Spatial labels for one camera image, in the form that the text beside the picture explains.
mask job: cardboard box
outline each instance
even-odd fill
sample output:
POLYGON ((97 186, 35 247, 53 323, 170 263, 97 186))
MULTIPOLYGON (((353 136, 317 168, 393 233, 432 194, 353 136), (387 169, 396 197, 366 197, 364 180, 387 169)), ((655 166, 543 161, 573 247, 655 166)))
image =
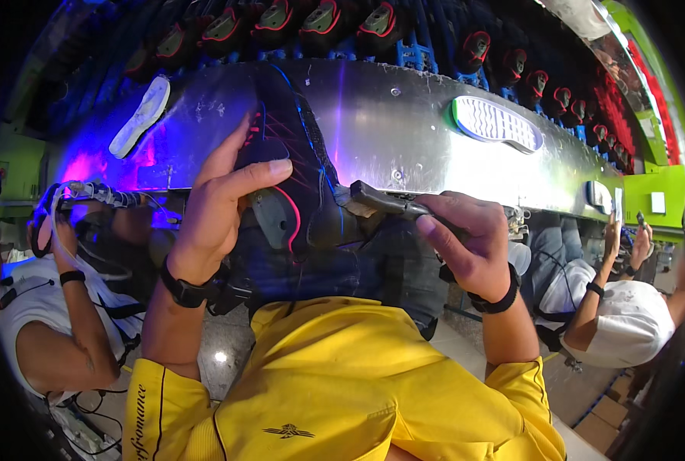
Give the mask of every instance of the cardboard box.
POLYGON ((629 376, 620 376, 614 384, 612 384, 612 388, 606 392, 606 395, 618 403, 624 403, 626 396, 629 393, 630 383, 632 383, 632 378, 629 376))
POLYGON ((619 431, 593 413, 588 413, 586 418, 577 425, 576 434, 602 454, 605 454, 619 435, 619 431))
POLYGON ((619 429, 619 425, 624 421, 629 410, 621 406, 618 402, 604 396, 598 401, 598 404, 591 412, 609 423, 614 429, 619 429))

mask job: fingernail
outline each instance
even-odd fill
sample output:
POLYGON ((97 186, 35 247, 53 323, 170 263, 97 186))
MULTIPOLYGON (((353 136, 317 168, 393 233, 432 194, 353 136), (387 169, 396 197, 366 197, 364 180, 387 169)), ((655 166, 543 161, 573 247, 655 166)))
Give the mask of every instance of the fingernail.
POLYGON ((429 235, 435 230, 435 219, 428 215, 420 216, 417 219, 417 229, 424 235, 429 235))
POLYGON ((289 159, 271 160, 268 162, 272 176, 285 176, 292 170, 292 161, 289 159))

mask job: blue jeans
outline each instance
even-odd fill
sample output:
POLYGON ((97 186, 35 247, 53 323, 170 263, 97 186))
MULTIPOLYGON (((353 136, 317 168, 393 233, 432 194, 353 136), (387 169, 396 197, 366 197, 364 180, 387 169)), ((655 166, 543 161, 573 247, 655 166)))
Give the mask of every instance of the blue jeans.
POLYGON ((304 262, 294 263, 288 250, 271 248, 248 209, 230 254, 232 284, 252 290, 245 303, 251 318, 268 302, 347 296, 402 308, 420 330, 445 305, 441 265, 414 222, 394 216, 367 242, 315 250, 304 262))
POLYGON ((527 244, 532 251, 532 262, 522 277, 520 291, 527 307, 534 309, 539 307, 555 276, 563 276, 565 265, 583 257, 583 246, 574 217, 534 212, 528 224, 530 236, 527 244))

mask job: yellow shirt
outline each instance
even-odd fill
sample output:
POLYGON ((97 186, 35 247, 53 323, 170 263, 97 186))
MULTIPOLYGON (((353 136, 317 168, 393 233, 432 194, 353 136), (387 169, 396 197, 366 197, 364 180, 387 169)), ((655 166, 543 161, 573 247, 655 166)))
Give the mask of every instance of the yellow shirt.
POLYGON ((542 360, 480 382, 426 342, 409 316, 345 297, 260 309, 257 343, 219 406, 200 382, 139 359, 123 456, 133 459, 565 459, 542 360))

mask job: yellow sleeve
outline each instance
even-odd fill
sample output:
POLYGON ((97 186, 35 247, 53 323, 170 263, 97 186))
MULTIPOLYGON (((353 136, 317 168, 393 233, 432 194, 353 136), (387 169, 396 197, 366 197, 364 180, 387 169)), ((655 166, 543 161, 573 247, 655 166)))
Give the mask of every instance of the yellow sleeve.
POLYGON ((524 418, 524 432, 548 459, 565 459, 565 444, 552 427, 552 412, 542 377, 542 357, 524 364, 500 364, 485 384, 501 392, 524 418), (557 456, 546 456, 553 453, 557 456))
POLYGON ((194 426, 211 415, 209 392, 199 381, 138 358, 127 392, 123 459, 178 459, 194 426))

